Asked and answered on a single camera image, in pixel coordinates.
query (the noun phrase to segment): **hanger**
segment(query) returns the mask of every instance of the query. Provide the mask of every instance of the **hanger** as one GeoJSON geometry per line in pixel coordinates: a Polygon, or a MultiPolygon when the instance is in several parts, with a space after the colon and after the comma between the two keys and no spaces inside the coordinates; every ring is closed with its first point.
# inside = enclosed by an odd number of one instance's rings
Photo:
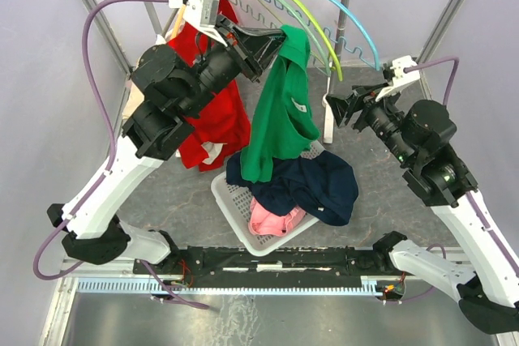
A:
{"type": "MultiPolygon", "coordinates": [[[[328,49],[330,57],[332,58],[332,61],[335,64],[335,71],[337,72],[337,78],[339,79],[339,81],[342,81],[341,63],[339,62],[339,59],[337,58],[337,55],[333,50],[332,44],[331,44],[330,40],[328,39],[328,36],[324,33],[323,29],[319,26],[319,23],[317,22],[317,19],[315,19],[314,15],[305,7],[305,5],[300,0],[292,0],[292,2],[294,2],[301,9],[301,11],[308,17],[310,22],[314,25],[315,30],[319,33],[319,35],[323,39],[323,42],[328,49]]],[[[292,10],[290,10],[290,12],[292,13],[292,16],[297,16],[301,19],[300,13],[296,13],[292,10]]]]}
{"type": "Polygon", "coordinates": [[[323,50],[323,47],[321,46],[321,44],[319,43],[319,41],[317,40],[317,38],[315,37],[314,33],[309,29],[309,27],[303,22],[302,18],[296,13],[296,10],[286,1],[286,0],[277,0],[286,10],[288,10],[290,13],[292,13],[292,15],[294,16],[294,18],[299,22],[299,24],[301,25],[301,27],[303,28],[303,30],[307,33],[307,35],[309,36],[309,38],[311,39],[311,41],[315,44],[316,48],[317,48],[317,51],[319,52],[320,54],[320,57],[322,59],[322,63],[324,64],[324,66],[326,67],[326,75],[327,76],[330,76],[331,74],[331,70],[330,70],[330,65],[328,64],[328,56],[326,55],[326,53],[324,52],[323,50]]]}
{"type": "Polygon", "coordinates": [[[366,40],[366,42],[369,44],[369,46],[371,48],[371,52],[373,53],[373,63],[371,63],[368,60],[366,60],[365,58],[363,58],[362,48],[356,46],[353,50],[349,49],[347,47],[346,39],[344,37],[342,37],[341,39],[345,42],[344,49],[352,54],[358,53],[359,54],[358,57],[363,62],[365,62],[368,66],[371,66],[372,68],[374,68],[376,70],[380,70],[379,52],[375,46],[375,43],[371,39],[370,35],[367,33],[366,29],[361,25],[361,23],[358,21],[358,19],[355,17],[355,15],[344,4],[342,4],[338,0],[329,0],[329,1],[333,4],[335,4],[337,7],[339,7],[341,9],[341,11],[343,11],[346,15],[348,15],[348,18],[350,18],[350,20],[354,23],[355,26],[357,26],[358,30],[362,33],[362,35],[364,36],[364,39],[366,40]]]}
{"type": "MultiPolygon", "coordinates": [[[[277,14],[276,14],[272,9],[271,9],[271,7],[268,7],[268,6],[265,4],[265,2],[263,2],[263,0],[256,0],[256,1],[257,1],[261,6],[263,6],[263,8],[264,8],[265,10],[267,10],[268,13],[269,13],[269,14],[270,14],[270,15],[271,15],[275,20],[277,20],[277,22],[278,22],[280,25],[285,24],[285,22],[283,22],[283,20],[282,20],[282,19],[281,19],[281,18],[280,18],[280,17],[279,17],[279,16],[278,16],[278,15],[277,15],[277,14]]],[[[233,3],[233,4],[234,4],[235,6],[239,6],[243,11],[245,11],[247,14],[251,15],[254,19],[256,19],[256,20],[258,20],[258,21],[261,21],[261,22],[263,23],[263,25],[264,25],[266,28],[268,28],[268,26],[267,26],[267,24],[266,24],[266,22],[265,22],[265,17],[263,16],[263,14],[261,14],[261,13],[259,12],[259,13],[258,13],[258,18],[256,18],[256,17],[254,16],[254,10],[252,9],[252,7],[249,6],[249,5],[247,4],[247,7],[246,7],[246,8],[243,8],[243,4],[242,4],[242,1],[241,1],[241,0],[236,0],[236,3],[233,3]]],[[[283,4],[280,3],[280,6],[276,5],[276,8],[281,9],[281,10],[284,10],[284,11],[287,11],[287,13],[288,13],[292,18],[295,18],[295,17],[293,16],[293,12],[290,11],[289,9],[285,8],[285,6],[283,6],[283,4]]],[[[302,20],[302,14],[301,14],[298,10],[295,10],[295,12],[296,12],[297,15],[299,16],[299,18],[302,20]]],[[[270,24],[271,24],[270,28],[272,28],[272,26],[273,26],[273,28],[277,28],[277,25],[275,25],[274,23],[271,22],[270,24]]],[[[315,38],[315,39],[313,40],[313,42],[314,42],[316,45],[318,45],[318,44],[317,44],[317,43],[318,43],[317,38],[315,38]]],[[[310,54],[311,54],[311,56],[314,58],[313,63],[315,64],[315,61],[318,61],[318,62],[320,63],[320,65],[321,65],[321,66],[317,66],[316,69],[317,69],[319,72],[321,72],[321,73],[323,73],[324,75],[326,75],[327,77],[329,77],[330,74],[332,73],[332,71],[331,71],[331,69],[330,69],[330,65],[329,65],[329,60],[327,59],[326,61],[323,61],[323,59],[320,58],[320,57],[319,57],[319,56],[314,52],[314,50],[313,50],[312,48],[310,49],[310,54]]]]}

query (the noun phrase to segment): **navy shirt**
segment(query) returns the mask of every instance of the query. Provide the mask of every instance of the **navy shirt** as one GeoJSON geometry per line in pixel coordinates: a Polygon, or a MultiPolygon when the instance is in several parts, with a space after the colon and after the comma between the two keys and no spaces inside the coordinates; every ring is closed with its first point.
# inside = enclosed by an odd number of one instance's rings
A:
{"type": "Polygon", "coordinates": [[[240,154],[227,162],[227,183],[245,186],[273,214],[284,216],[295,206],[332,226],[350,221],[358,187],[354,171],[342,158],[323,151],[316,158],[273,160],[270,182],[243,180],[240,154]]]}

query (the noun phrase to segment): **white plastic basket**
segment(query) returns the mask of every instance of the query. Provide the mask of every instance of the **white plastic basket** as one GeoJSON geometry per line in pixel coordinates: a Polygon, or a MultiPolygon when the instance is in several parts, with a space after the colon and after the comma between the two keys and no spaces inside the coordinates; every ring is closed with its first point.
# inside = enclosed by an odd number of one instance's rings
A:
{"type": "MultiPolygon", "coordinates": [[[[315,141],[311,144],[311,150],[303,152],[301,156],[304,158],[316,158],[323,150],[323,146],[315,141]]],[[[249,220],[251,220],[252,193],[247,188],[227,184],[225,172],[212,180],[211,191],[217,200],[218,207],[225,215],[225,218],[227,218],[238,239],[251,254],[258,257],[274,251],[319,221],[314,216],[306,214],[301,222],[284,237],[252,235],[248,227],[249,220]]]]}

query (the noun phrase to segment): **green shirt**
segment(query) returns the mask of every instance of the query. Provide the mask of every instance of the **green shirt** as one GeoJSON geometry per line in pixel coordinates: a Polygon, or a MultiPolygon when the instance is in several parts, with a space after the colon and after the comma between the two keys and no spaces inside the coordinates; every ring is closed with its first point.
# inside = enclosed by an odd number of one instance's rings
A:
{"type": "Polygon", "coordinates": [[[272,178],[272,158],[297,158],[320,133],[308,102],[307,34],[282,26],[286,34],[252,119],[251,143],[243,148],[242,177],[250,182],[272,178]]]}

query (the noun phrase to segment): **green hanger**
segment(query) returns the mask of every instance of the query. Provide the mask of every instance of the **green hanger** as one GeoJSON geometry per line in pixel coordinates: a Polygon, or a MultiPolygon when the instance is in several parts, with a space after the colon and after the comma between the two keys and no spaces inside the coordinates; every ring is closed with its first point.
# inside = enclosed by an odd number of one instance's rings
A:
{"type": "Polygon", "coordinates": [[[317,51],[319,52],[319,55],[320,55],[320,57],[322,59],[321,63],[324,64],[324,66],[326,68],[326,71],[327,71],[326,75],[330,76],[330,74],[332,72],[330,70],[330,65],[328,64],[328,56],[324,52],[323,47],[319,43],[319,40],[315,37],[314,33],[309,29],[307,24],[301,19],[301,17],[298,15],[296,10],[286,0],[277,0],[277,1],[279,3],[281,3],[288,11],[290,11],[294,15],[295,19],[299,22],[299,24],[301,25],[302,29],[307,33],[307,35],[310,37],[311,41],[314,42],[314,44],[315,44],[315,46],[317,48],[317,51]]]}
{"type": "Polygon", "coordinates": [[[330,40],[328,39],[328,37],[324,33],[323,29],[319,26],[319,23],[317,22],[317,19],[315,19],[314,15],[305,7],[304,4],[302,4],[302,2],[300,0],[292,0],[292,2],[294,2],[301,9],[301,11],[308,17],[308,19],[314,25],[315,30],[319,33],[321,38],[323,38],[323,42],[326,45],[326,47],[328,48],[328,51],[330,53],[330,57],[332,58],[333,63],[335,64],[335,70],[337,72],[337,78],[339,79],[339,81],[342,81],[341,62],[339,61],[339,58],[337,57],[337,55],[333,51],[332,43],[330,42],[330,40]]]}

